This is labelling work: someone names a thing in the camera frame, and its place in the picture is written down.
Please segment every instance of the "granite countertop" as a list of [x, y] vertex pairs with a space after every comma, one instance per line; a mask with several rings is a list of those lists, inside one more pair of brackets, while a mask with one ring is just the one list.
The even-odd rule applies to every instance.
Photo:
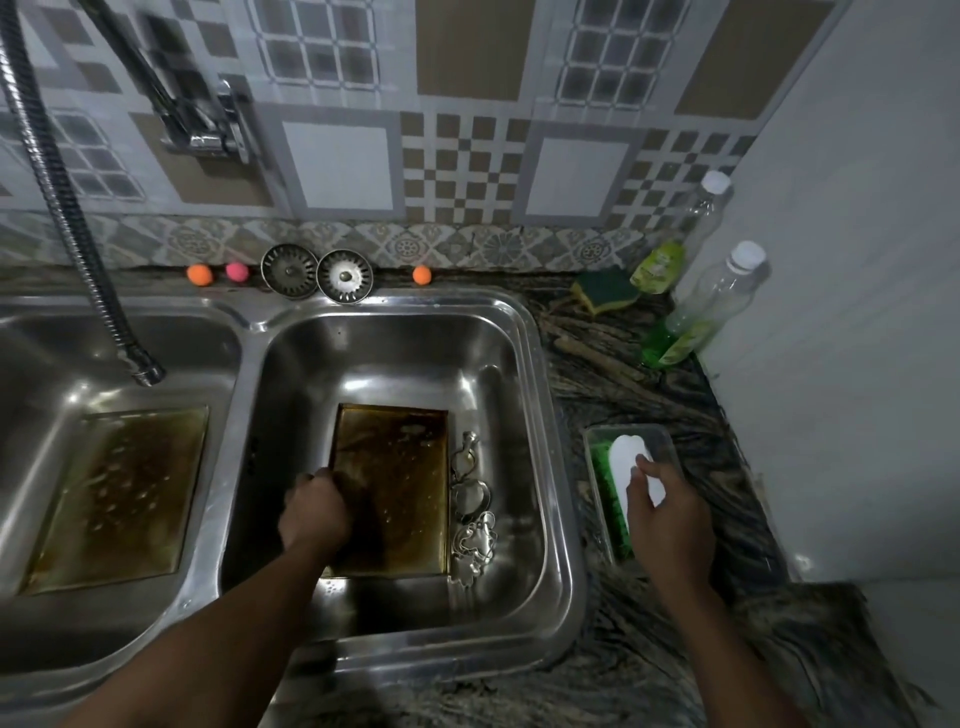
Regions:
[[[385, 285], [409, 274], [380, 273]], [[114, 274], [121, 292], [196, 293], [182, 273]], [[688, 360], [666, 373], [636, 364], [639, 337], [666, 313], [663, 298], [592, 319], [569, 294], [570, 275], [439, 271], [435, 285], [480, 284], [521, 296], [540, 326], [550, 385], [570, 452], [589, 576], [583, 634], [555, 666], [471, 683], [318, 696], [273, 715], [313, 725], [705, 725], [677, 631], [645, 578], [606, 562], [588, 487], [589, 425], [658, 423], [717, 531], [714, 582], [743, 635], [813, 725], [918, 725], [870, 633], [853, 585], [792, 584], [743, 471], [707, 378]], [[77, 290], [69, 270], [0, 270], [0, 291]]]

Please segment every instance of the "small ball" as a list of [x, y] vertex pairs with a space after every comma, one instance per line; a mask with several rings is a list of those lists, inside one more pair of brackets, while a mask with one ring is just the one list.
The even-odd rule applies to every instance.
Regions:
[[227, 278], [235, 283], [242, 283], [250, 277], [250, 268], [243, 263], [232, 262], [227, 264]]
[[433, 280], [433, 274], [425, 265], [418, 265], [414, 268], [414, 283], [417, 285], [426, 285]]
[[210, 270], [210, 266], [202, 263], [195, 263], [187, 268], [186, 276], [194, 285], [204, 286], [213, 282], [213, 271]]

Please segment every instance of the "double sink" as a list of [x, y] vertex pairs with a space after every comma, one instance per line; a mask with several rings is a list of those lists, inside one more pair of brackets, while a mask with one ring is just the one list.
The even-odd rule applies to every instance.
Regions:
[[[442, 576], [322, 579], [276, 699], [542, 666], [576, 638], [579, 534], [539, 334], [519, 301], [470, 288], [354, 307], [254, 290], [123, 303], [168, 372], [151, 389], [126, 375], [84, 299], [0, 299], [0, 716], [86, 694], [277, 556], [284, 491], [325, 464], [341, 402], [448, 410], [451, 446], [476, 432], [496, 555], [470, 589]], [[21, 595], [81, 417], [202, 404], [179, 570]]]

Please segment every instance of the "sink strainer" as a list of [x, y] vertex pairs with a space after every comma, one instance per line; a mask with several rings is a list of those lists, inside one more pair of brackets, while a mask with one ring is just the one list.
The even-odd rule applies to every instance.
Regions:
[[270, 290], [288, 299], [306, 298], [317, 290], [317, 258], [296, 243], [281, 243], [267, 251], [260, 274]]
[[320, 259], [317, 285], [331, 301], [357, 303], [373, 289], [373, 268], [354, 251], [330, 251]]

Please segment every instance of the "white wall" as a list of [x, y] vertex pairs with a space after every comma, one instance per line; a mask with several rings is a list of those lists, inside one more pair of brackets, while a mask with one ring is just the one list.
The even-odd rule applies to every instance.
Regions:
[[770, 254], [702, 359], [804, 580], [960, 573], [958, 28], [955, 0], [854, 0], [679, 289]]
[[861, 589], [887, 659], [940, 705], [918, 710], [923, 726], [960, 725], [960, 579], [886, 581]]

